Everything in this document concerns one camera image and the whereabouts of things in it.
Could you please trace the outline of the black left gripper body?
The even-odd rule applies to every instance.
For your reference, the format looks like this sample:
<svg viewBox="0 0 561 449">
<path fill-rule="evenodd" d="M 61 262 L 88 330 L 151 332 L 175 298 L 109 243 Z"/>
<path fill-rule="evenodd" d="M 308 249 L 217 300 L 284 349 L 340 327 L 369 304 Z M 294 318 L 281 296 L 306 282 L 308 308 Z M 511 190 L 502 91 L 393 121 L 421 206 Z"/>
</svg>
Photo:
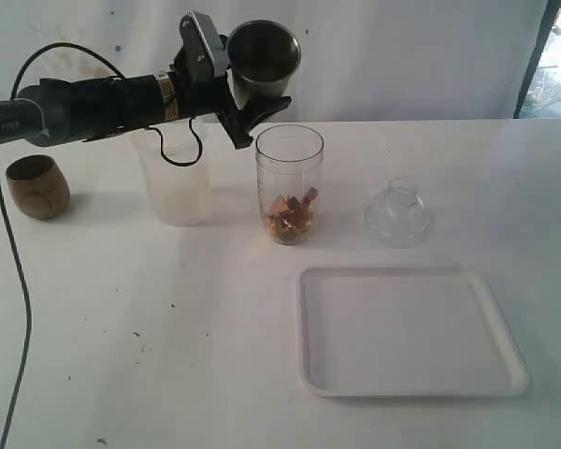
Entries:
<svg viewBox="0 0 561 449">
<path fill-rule="evenodd" d="M 170 78 L 182 118 L 214 114 L 220 122 L 229 122 L 237 117 L 228 66 L 220 76 L 215 76 L 205 51 L 182 46 L 170 66 Z"/>
</svg>

